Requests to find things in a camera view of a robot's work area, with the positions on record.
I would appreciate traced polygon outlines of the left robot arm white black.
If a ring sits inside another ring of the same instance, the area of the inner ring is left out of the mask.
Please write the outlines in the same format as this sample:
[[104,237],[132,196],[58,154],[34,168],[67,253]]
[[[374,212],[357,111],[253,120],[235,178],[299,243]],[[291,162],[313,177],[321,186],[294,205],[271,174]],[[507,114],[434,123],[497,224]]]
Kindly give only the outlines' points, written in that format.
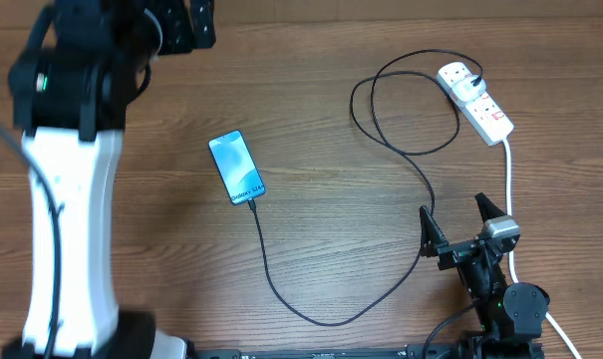
[[10,69],[18,154],[28,163],[32,287],[5,358],[174,358],[191,341],[122,309],[112,277],[112,208],[128,106],[151,61],[209,49],[212,0],[55,0]]

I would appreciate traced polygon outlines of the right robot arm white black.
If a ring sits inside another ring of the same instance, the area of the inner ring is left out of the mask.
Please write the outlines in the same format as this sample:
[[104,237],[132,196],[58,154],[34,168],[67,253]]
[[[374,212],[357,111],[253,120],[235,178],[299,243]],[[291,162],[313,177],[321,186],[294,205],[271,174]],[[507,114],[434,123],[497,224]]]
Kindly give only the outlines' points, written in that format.
[[[537,340],[550,297],[527,282],[509,283],[501,270],[503,257],[515,249],[520,228],[514,218],[482,192],[475,196],[482,219],[480,233],[451,243],[425,206],[420,208],[420,255],[435,257],[439,270],[454,269],[470,297],[470,305],[439,324],[421,346],[419,358],[542,358]],[[435,345],[436,336],[464,314],[474,311],[478,331],[465,331],[452,344]]]

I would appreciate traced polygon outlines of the Galaxy smartphone blue screen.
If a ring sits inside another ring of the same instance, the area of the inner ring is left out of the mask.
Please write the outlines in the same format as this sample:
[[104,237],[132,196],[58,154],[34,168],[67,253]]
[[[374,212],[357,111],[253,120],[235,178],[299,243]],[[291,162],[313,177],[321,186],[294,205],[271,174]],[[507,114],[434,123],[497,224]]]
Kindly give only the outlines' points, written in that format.
[[239,205],[266,193],[265,183],[240,131],[212,139],[208,147],[232,204]]

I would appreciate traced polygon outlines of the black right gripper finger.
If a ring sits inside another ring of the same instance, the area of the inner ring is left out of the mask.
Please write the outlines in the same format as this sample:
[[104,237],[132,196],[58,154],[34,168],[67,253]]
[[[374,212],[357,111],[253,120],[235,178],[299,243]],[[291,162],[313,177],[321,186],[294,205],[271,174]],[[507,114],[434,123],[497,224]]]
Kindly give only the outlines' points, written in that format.
[[425,205],[420,207],[419,214],[422,231],[420,256],[439,256],[440,251],[450,243]]
[[474,196],[483,222],[505,216],[505,212],[496,206],[483,192]]

